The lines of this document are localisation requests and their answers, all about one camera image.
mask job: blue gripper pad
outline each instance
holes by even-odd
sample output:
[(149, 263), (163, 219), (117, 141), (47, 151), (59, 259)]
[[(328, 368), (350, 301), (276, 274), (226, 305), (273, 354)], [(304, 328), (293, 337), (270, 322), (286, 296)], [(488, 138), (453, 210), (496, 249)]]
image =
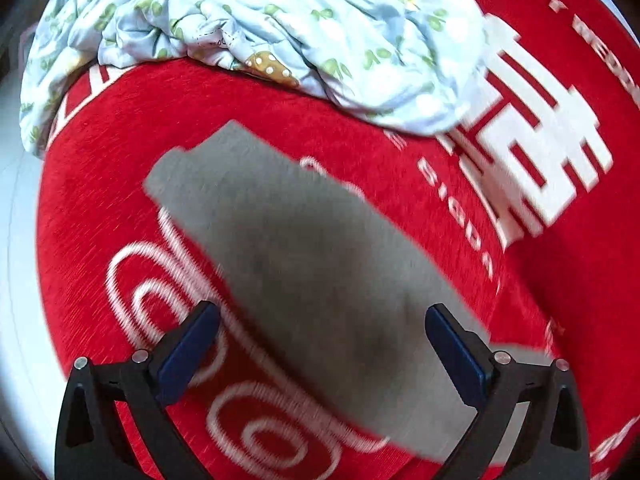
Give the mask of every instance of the blue gripper pad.
[(177, 402), (185, 392), (207, 350), (215, 342), (219, 326), (217, 306), (201, 301), (182, 325), (162, 338), (154, 352), (154, 360), (160, 359), (160, 364), (157, 371), (152, 372), (156, 399), (162, 406)]
[(462, 401), (467, 406), (480, 410), (486, 402), (487, 384), (491, 377), (486, 375), (465, 345), (462, 339), (465, 336), (464, 329), (447, 311), (447, 314), (452, 317), (452, 322), (457, 325), (458, 333), (456, 333), (438, 307), (444, 306), (431, 306), (424, 317), (424, 329), (427, 337)]

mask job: red blanket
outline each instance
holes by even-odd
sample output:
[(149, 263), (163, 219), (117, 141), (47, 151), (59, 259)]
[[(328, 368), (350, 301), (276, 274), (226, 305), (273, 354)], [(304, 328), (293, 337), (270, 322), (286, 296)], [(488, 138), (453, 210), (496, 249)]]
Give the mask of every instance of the red blanket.
[[(322, 409), (244, 320), (218, 263), (144, 193), (165, 152), (236, 120), (360, 190), (432, 258), (492, 341), (568, 359), (604, 478), (640, 416), (638, 48), (598, 0), (477, 1), (491, 15), (486, 85), (438, 139), (400, 137), (190, 60), (83, 75), (54, 124), (38, 212), (42, 295), (63, 368), (79, 355), (125, 359), (132, 341), (174, 326), (182, 304), (216, 292), (223, 336), (170, 410), (215, 478), (435, 471)], [(153, 472), (139, 442), (136, 452)]]

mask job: white printed pattern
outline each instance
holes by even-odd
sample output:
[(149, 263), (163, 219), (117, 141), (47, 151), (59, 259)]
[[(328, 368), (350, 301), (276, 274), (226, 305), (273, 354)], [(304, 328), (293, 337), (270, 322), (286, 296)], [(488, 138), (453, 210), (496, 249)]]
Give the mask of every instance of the white printed pattern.
[(62, 98), (60, 103), (60, 107), (58, 108), (58, 113), (56, 114), (53, 123), (51, 125), (51, 130), (49, 132), (49, 140), (47, 142), (47, 149), (51, 147), (51, 143), (58, 136), (58, 134), (64, 129), (64, 127), (69, 124), (69, 121), (73, 119), (80, 110), (82, 110), (85, 106), (87, 106), (91, 101), (98, 97), (105, 89), (114, 84), (118, 79), (120, 79), (124, 74), (133, 70), (135, 66), (130, 66), (128, 68), (116, 68), (114, 66), (106, 66), (105, 69), (109, 76), (107, 81), (102, 81), (102, 74), (100, 74), (100, 65), (94, 64), (91, 66), (88, 72), (89, 77), (89, 87), (91, 89), (91, 93), (83, 99), (80, 104), (71, 110), (68, 114), (66, 113), (66, 103), (68, 99), (68, 93), (65, 93), (65, 96)]
[(545, 355), (554, 358), (554, 320), (551, 319), (545, 328)]
[(611, 435), (607, 440), (600, 444), (595, 450), (591, 451), (591, 460), (593, 463), (601, 462), (606, 456), (624, 442), (631, 428), (640, 420), (640, 415), (632, 418), (625, 427), (617, 433)]
[[(453, 129), (448, 136), (465, 152), (460, 156), (460, 169), (482, 200), (503, 248), (507, 248), (524, 236), (512, 212), (532, 236), (539, 235), (544, 228), (525, 200), (549, 226), (575, 199), (577, 192), (563, 169), (565, 164), (569, 163), (574, 168), (587, 191), (597, 184), (598, 173), (582, 149), (585, 144), (605, 173), (612, 167), (613, 158), (597, 133), (598, 118), (580, 92), (574, 87), (564, 88), (549, 70), (517, 43), (520, 36), (507, 23), (490, 14), (486, 20), (490, 45), (485, 60), (488, 69), (530, 108), (540, 124), (533, 128), (513, 105), (505, 105), (476, 138), (494, 158), (493, 164), (460, 129)], [(540, 83), (558, 103), (555, 108), (501, 57), (503, 53)], [(488, 81), (482, 81), (479, 96), (462, 119), (462, 126), (470, 129), (501, 100), (500, 92)], [(534, 181), (511, 152), (516, 144), (544, 177), (546, 183), (543, 186)], [(443, 146), (449, 154), (452, 153), (450, 146)]]
[(607, 480), (609, 478), (609, 469), (605, 469), (602, 473), (598, 473), (591, 477), (591, 480)]
[[(316, 173), (321, 174), (322, 176), (328, 176), (327, 170), (320, 164), (317, 160), (315, 160), (312, 156), (304, 156), (300, 159), (300, 167), (305, 169), (314, 170)], [(353, 193), (361, 200), (366, 200), (367, 197), (364, 194), (364, 191), (361, 190), (358, 186), (356, 186), (353, 182), (347, 182), (344, 180), (338, 180), (338, 183), (350, 193)]]
[(386, 128), (382, 129), (382, 133), (385, 134), (385, 137), (391, 141), (391, 143), (401, 152), (406, 148), (406, 140), (395, 132), (391, 130), (387, 130)]
[[(433, 190), (437, 189), (438, 198), (441, 202), (446, 203), (451, 217), (460, 226), (461, 232), (464, 234), (469, 246), (476, 253), (480, 254), (478, 260), (482, 267), (484, 267), (487, 278), (492, 282), (494, 280), (494, 261), (488, 251), (482, 250), (482, 238), (480, 233), (471, 223), (471, 220), (467, 218), (460, 202), (454, 196), (449, 195), (447, 185), (444, 182), (439, 181), (438, 174), (433, 169), (433, 166), (428, 163), (426, 158), (423, 157), (418, 160), (417, 168), (429, 186), (431, 186)], [(498, 295), (498, 292), (500, 292), (500, 279), (497, 280), (495, 287), (496, 296)]]
[[(167, 211), (158, 213), (160, 231), (168, 250), (151, 242), (133, 242), (123, 247), (111, 260), (106, 277), (107, 294), (111, 308), (133, 348), (150, 348), (161, 337), (160, 331), (149, 319), (144, 297), (155, 294), (166, 302), (176, 320), (181, 322), (190, 308), (181, 298), (184, 294), (191, 304), (208, 299), (215, 302), (222, 316), (216, 355), (210, 365), (199, 370), (191, 386), (210, 380), (222, 368), (227, 350), (227, 337), (233, 338), (254, 364), (271, 380), (272, 384), (244, 381), (230, 384), (213, 400), (207, 415), (207, 429), (221, 451), (249, 474), (263, 480), (284, 480), (282, 470), (300, 464), (307, 456), (309, 445), (304, 435), (312, 435), (326, 450), (329, 464), (318, 476), (309, 480), (328, 478), (340, 462), (343, 447), (357, 452), (374, 453), (388, 443), (388, 439), (372, 440), (361, 436), (329, 414), (299, 386), (291, 381), (281, 368), (260, 348), (242, 328), (219, 292), (194, 262), (173, 226)], [(126, 306), (118, 290), (118, 266), (127, 258), (138, 256), (152, 260), (171, 276), (172, 282), (145, 280), (133, 293), (132, 305)], [(279, 420), (261, 417), (247, 422), (242, 430), (241, 442), (233, 442), (220, 423), (219, 414), (226, 404), (249, 397), (255, 402), (269, 404), (286, 418)], [(295, 450), (293, 456), (277, 456), (264, 449), (256, 433), (268, 432), (289, 442)]]

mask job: white letter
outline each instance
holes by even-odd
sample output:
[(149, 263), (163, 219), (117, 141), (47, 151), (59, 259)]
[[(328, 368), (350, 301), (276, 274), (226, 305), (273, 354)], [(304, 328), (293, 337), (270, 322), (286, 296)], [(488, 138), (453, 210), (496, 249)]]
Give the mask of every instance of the white letter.
[(422, 173), (422, 176), (427, 180), (429, 185), (435, 187), (438, 181), (438, 175), (433, 171), (433, 168), (424, 157), (418, 161), (418, 170), (420, 170), (420, 173)]
[(634, 80), (631, 78), (631, 74), (626, 68), (623, 68), (622, 72), (620, 73), (620, 82), (622, 83), (622, 86), (625, 87), (626, 91), (629, 93), (631, 93), (636, 87)]
[(440, 200), (444, 200), (447, 197), (447, 186), (444, 183), (440, 184), (438, 188), (438, 196)]
[(618, 77), (622, 76), (622, 65), (620, 65), (620, 60), (618, 60), (618, 58), (614, 56), (612, 51), (609, 51), (609, 53), (607, 54), (607, 58), (604, 61), (605, 63), (607, 63), (609, 70), (611, 70), (614, 75)]
[(456, 220), (456, 222), (458, 222), (460, 227), (464, 227), (465, 226), (465, 212), (463, 211), (462, 206), (452, 196), (449, 197), (448, 203), (449, 203), (449, 212), (451, 213), (451, 216), (453, 216), (453, 218)]
[(594, 36), (593, 40), (591, 41), (591, 47), (593, 50), (595, 50), (596, 54), (598, 54), (598, 57), (604, 61), (605, 54), (609, 50), (607, 48), (607, 45), (602, 43), (602, 40), (599, 37)]
[(584, 38), (584, 41), (591, 43), (593, 32), (587, 27), (583, 20), (578, 18), (577, 14), (574, 14), (574, 30)]
[(549, 2), (549, 7), (551, 7), (555, 12), (560, 12), (561, 9), (566, 9), (566, 5), (560, 0), (551, 0)]
[(486, 273), (489, 276), (490, 280), (494, 280), (494, 263), (491, 260), (491, 256), (486, 251), (482, 253), (482, 264), (486, 269)]
[(632, 96), (634, 98), (634, 102), (638, 105), (638, 108), (640, 108), (640, 86), (636, 86)]
[(482, 239), (480, 238), (480, 233), (470, 221), (466, 223), (465, 235), (473, 250), (479, 251), (482, 246)]

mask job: white floor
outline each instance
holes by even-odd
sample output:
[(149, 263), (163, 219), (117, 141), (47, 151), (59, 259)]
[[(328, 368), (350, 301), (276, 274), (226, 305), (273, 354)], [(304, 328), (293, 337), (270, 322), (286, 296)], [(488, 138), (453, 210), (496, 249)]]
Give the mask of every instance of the white floor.
[(23, 444), (27, 457), (48, 478), (53, 478), (65, 378), (50, 341), (40, 299), (35, 221), (42, 162), (22, 148), (17, 119), (19, 94), (20, 78), (14, 72), (0, 82), (2, 420)]

